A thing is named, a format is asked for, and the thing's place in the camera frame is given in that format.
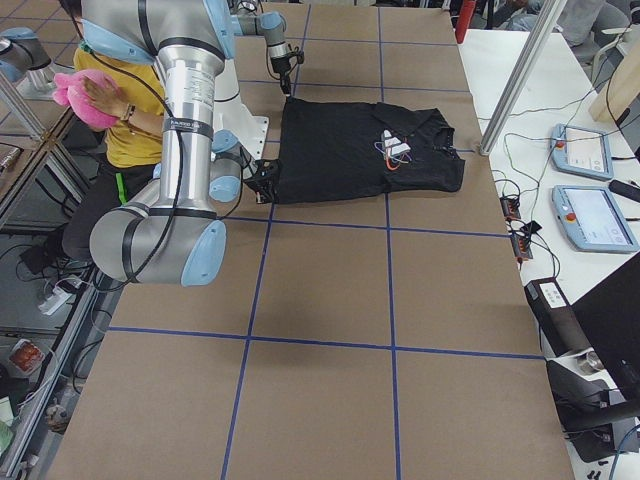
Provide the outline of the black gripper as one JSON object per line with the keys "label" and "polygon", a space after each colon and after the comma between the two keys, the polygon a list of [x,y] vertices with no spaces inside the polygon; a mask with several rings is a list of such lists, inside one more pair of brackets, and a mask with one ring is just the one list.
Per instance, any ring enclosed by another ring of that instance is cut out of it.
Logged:
{"label": "black gripper", "polygon": [[256,162],[254,173],[243,182],[254,192],[257,203],[278,203],[280,174],[279,159],[259,160]]}
{"label": "black gripper", "polygon": [[304,51],[300,48],[270,48],[269,60],[283,94],[286,98],[290,98],[292,95],[291,73],[296,66],[304,63]]}

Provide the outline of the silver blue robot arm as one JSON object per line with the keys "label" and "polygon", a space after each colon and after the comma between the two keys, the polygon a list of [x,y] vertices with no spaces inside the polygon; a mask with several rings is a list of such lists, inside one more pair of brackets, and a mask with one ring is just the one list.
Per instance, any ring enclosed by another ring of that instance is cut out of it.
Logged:
{"label": "silver blue robot arm", "polygon": [[233,14],[231,16],[236,36],[259,36],[266,43],[267,70],[277,80],[285,96],[292,93],[291,74],[305,61],[299,47],[292,47],[285,36],[286,20],[277,11],[259,15]]}
{"label": "silver blue robot arm", "polygon": [[226,1],[85,1],[82,11],[93,51],[159,66],[165,109],[160,176],[96,223],[93,261],[121,282],[206,285],[226,246],[210,183],[244,168],[212,153],[215,82],[240,35],[262,36],[273,60],[285,57],[286,23],[275,11],[233,14]]}

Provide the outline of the person's hand on plush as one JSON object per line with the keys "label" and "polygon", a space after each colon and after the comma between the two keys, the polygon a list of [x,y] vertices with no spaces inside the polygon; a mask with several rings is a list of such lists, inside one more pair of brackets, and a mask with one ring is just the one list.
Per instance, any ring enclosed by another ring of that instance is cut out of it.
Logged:
{"label": "person's hand on plush", "polygon": [[111,83],[101,86],[90,78],[83,79],[83,88],[93,107],[104,114],[123,118],[129,108],[124,93]]}

